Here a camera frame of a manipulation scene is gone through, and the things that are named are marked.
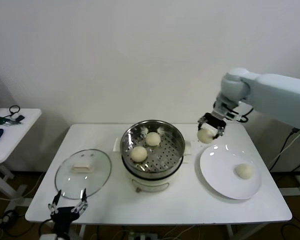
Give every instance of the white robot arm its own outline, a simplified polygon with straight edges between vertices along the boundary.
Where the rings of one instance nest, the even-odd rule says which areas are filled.
[[[226,127],[223,119],[236,117],[233,109],[239,102],[300,129],[300,79],[235,68],[222,78],[213,111],[199,119],[199,140],[210,143],[222,136]]]

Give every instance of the white table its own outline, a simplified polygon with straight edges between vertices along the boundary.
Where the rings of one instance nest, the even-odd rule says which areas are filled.
[[[9,115],[8,108],[0,108],[0,117]],[[4,178],[0,177],[0,191],[2,191],[8,198],[14,199],[22,195],[26,190],[26,185],[19,186],[18,190],[14,190],[10,185],[6,183],[7,179],[12,179],[14,175],[2,164],[9,155],[13,152],[22,138],[26,135],[32,125],[37,121],[41,115],[40,109],[21,108],[19,114],[25,118],[21,121],[22,124],[4,126],[0,125],[0,129],[4,132],[0,138],[0,172],[4,174]],[[16,206],[16,202],[12,201],[7,209],[13,209]]]
[[[288,221],[292,218],[284,198],[271,177],[244,127],[229,123],[225,135],[215,143],[236,143],[242,150],[253,155],[260,171],[262,186],[248,200],[224,197],[202,179],[195,170],[205,144],[192,143],[192,155],[185,156],[175,182],[162,192],[137,193],[128,181],[126,169],[119,152],[113,152],[117,137],[121,137],[131,124],[75,124],[65,136],[25,218],[31,222],[42,222],[50,218],[48,203],[57,194],[55,175],[60,164],[71,154],[84,149],[99,149],[106,152],[112,162],[107,183],[96,194],[88,198],[88,208],[75,221],[76,224],[108,225],[202,225],[202,224],[246,224]],[[196,124],[175,124],[186,141],[196,141]],[[58,206],[75,206],[78,200],[60,198]],[[244,239],[264,224],[248,225],[233,239]]]

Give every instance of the perforated steamer tray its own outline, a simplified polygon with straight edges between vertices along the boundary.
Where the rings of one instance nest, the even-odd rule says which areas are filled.
[[[158,146],[148,146],[146,136],[156,132],[161,137]],[[131,159],[134,147],[142,146],[147,159],[136,163]],[[131,126],[120,142],[122,161],[129,172],[145,180],[160,180],[171,176],[183,161],[185,140],[181,132],[170,123],[160,120],[146,120]]]

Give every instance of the floor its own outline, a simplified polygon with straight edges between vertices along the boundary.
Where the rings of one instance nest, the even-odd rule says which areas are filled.
[[[13,180],[8,180],[8,183],[13,186],[15,189],[20,184],[27,184],[28,190],[32,189],[37,180],[39,178],[39,174],[22,174],[17,173]],[[277,181],[279,187],[297,187],[297,181],[291,176],[285,177],[274,177]],[[29,194],[29,197],[33,197],[35,194],[35,190]],[[293,216],[295,216],[298,220],[300,220],[300,196],[292,196],[285,197],[287,204],[289,205]],[[0,200],[0,216],[3,214],[8,202],[4,200]],[[24,231],[27,231],[30,227],[31,229],[24,235],[19,237],[11,237],[6,233],[0,230],[0,239],[3,240],[37,240],[38,236],[38,228],[39,224],[31,224],[25,220],[25,217],[22,216],[26,213],[25,207],[18,207],[16,211],[19,215],[21,215],[17,222],[8,230],[8,234],[10,235],[19,235]],[[293,219],[291,223],[295,224],[300,228],[300,223]],[[283,228],[284,238],[281,235],[281,228],[286,223],[272,223],[265,226],[263,229],[255,233],[253,236],[248,238],[248,240],[260,240],[260,239],[271,239],[271,240],[300,240],[300,230],[291,225],[287,225]],[[174,239],[173,237],[178,236],[182,231],[189,228],[189,226],[125,226],[125,231],[133,231],[135,233],[156,233],[160,238],[165,237],[165,239]],[[233,227],[233,231],[239,231],[244,225],[238,225]],[[71,228],[74,231],[79,232],[80,226],[73,225]],[[123,230],[122,226],[87,226],[85,230],[84,239],[85,240],[97,240],[97,232],[98,232],[98,240],[127,240],[128,234]],[[42,229],[43,233],[50,233],[50,229],[45,226]],[[195,226],[183,234],[179,236],[179,239],[182,240],[226,240],[228,239],[228,234],[226,230],[226,226],[224,225],[210,225],[210,226]]]

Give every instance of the power strip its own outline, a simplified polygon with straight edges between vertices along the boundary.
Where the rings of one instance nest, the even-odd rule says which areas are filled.
[[[129,232],[128,240],[158,240],[156,233]]]

